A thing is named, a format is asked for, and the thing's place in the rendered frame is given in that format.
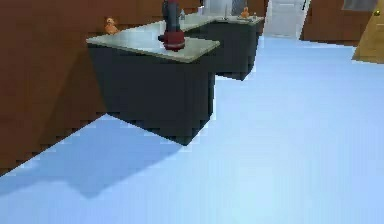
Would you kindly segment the black kitchen counter cabinet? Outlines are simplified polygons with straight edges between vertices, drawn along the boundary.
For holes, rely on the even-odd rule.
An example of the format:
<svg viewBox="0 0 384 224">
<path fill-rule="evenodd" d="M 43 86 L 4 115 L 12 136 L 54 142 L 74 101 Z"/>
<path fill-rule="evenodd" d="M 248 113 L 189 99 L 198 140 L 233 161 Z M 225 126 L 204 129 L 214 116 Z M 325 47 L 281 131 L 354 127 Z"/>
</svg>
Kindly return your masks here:
<svg viewBox="0 0 384 224">
<path fill-rule="evenodd" d="M 163 21 L 88 38 L 106 113 L 188 145 L 213 113 L 217 75 L 243 80 L 256 56 L 262 17 L 187 15 L 185 47 L 164 48 Z"/>
</svg>

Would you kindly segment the orange round food item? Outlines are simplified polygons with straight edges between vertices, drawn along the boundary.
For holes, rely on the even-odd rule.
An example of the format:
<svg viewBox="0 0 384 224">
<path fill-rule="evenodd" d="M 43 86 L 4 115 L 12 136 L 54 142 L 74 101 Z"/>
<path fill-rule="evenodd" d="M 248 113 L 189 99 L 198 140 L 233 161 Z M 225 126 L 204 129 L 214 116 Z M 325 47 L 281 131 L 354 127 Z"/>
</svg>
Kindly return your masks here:
<svg viewBox="0 0 384 224">
<path fill-rule="evenodd" d="M 105 31 L 109 35 L 114 35 L 119 32 L 119 29 L 115 25 L 115 21 L 111 17 L 106 18 Z"/>
</svg>

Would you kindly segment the grey framed wall window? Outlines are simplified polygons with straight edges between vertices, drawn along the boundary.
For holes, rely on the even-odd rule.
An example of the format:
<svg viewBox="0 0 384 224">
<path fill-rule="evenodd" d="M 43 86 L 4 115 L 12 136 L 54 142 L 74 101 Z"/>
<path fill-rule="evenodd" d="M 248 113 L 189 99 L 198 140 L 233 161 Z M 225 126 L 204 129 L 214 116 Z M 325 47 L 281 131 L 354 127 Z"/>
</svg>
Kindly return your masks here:
<svg viewBox="0 0 384 224">
<path fill-rule="evenodd" d="M 378 0 L 344 0 L 343 10 L 371 12 Z"/>
</svg>

